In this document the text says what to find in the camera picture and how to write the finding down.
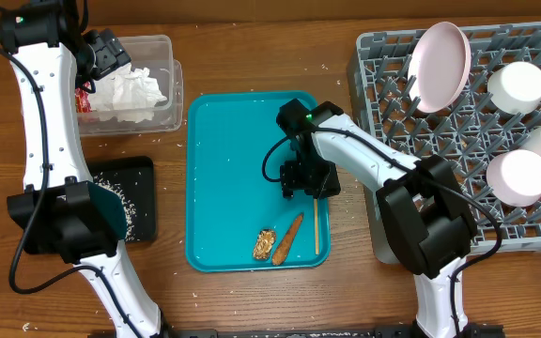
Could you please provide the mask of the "wooden chopstick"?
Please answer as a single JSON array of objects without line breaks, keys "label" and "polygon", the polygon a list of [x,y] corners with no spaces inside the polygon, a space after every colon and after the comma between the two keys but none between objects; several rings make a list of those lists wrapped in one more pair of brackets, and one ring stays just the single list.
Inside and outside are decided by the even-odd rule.
[{"label": "wooden chopstick", "polygon": [[314,202],[315,255],[319,255],[320,246],[319,246],[318,200],[315,198],[313,202]]}]

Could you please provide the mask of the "white napkin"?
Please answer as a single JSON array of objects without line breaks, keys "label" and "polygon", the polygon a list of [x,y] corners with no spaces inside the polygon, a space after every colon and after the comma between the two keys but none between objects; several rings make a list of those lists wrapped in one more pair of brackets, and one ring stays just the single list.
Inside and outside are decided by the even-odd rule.
[{"label": "white napkin", "polygon": [[94,84],[96,92],[88,94],[87,101],[101,121],[114,117],[119,122],[152,120],[156,104],[168,100],[158,80],[150,76],[150,69],[133,69],[131,63]]}]

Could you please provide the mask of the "red snack wrapper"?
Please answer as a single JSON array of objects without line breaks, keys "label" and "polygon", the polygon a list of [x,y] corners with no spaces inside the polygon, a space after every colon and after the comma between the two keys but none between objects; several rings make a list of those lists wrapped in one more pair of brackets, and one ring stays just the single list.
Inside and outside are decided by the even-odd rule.
[{"label": "red snack wrapper", "polygon": [[88,114],[91,112],[88,101],[88,93],[81,88],[75,89],[76,110],[79,114]]}]

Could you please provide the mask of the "golden food scrap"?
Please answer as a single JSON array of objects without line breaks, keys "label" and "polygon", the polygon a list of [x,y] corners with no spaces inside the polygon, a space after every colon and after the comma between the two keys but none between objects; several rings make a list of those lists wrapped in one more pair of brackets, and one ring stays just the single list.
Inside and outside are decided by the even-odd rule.
[{"label": "golden food scrap", "polygon": [[259,232],[255,247],[253,249],[253,259],[268,260],[271,256],[271,251],[276,241],[277,235],[274,230],[263,229]]}]

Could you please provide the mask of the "large white plate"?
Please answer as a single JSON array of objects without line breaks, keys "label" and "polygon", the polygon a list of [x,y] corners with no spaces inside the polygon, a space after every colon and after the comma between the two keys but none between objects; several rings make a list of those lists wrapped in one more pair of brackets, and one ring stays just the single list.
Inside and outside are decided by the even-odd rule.
[{"label": "large white plate", "polygon": [[432,25],[413,49],[408,79],[415,78],[410,98],[419,99],[417,109],[436,113],[452,104],[462,92],[471,69],[471,45],[453,23]]}]

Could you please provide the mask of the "small white plate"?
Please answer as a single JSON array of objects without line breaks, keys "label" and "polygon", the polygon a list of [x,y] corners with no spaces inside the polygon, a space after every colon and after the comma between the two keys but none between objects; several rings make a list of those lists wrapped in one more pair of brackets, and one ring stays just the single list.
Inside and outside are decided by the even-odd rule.
[{"label": "small white plate", "polygon": [[527,207],[541,197],[541,157],[518,149],[495,157],[488,165],[487,185],[503,203]]}]

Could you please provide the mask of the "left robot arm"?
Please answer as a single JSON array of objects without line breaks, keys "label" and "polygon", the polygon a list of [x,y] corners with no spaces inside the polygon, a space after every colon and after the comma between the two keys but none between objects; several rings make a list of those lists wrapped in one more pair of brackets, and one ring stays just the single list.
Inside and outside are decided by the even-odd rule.
[{"label": "left robot arm", "polygon": [[75,91],[94,91],[131,60],[110,30],[87,30],[87,16],[73,1],[30,1],[1,17],[0,51],[16,75],[26,142],[23,193],[7,200],[23,230],[8,282],[24,293],[16,283],[22,254],[59,254],[70,265],[59,276],[80,272],[89,281],[116,336],[168,337],[129,258],[122,202],[94,183],[85,162]]}]

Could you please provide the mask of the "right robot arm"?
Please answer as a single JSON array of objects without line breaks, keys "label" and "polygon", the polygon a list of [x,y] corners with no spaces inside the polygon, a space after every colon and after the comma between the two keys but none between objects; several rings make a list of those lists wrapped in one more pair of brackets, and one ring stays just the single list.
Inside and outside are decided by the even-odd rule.
[{"label": "right robot arm", "polygon": [[385,145],[329,101],[308,109],[290,100],[276,122],[295,153],[280,167],[284,197],[298,190],[315,198],[334,196],[340,192],[336,169],[354,175],[371,197],[375,257],[413,275],[418,304],[413,334],[463,333],[468,318],[456,276],[477,224],[449,162],[438,155],[418,159]]}]

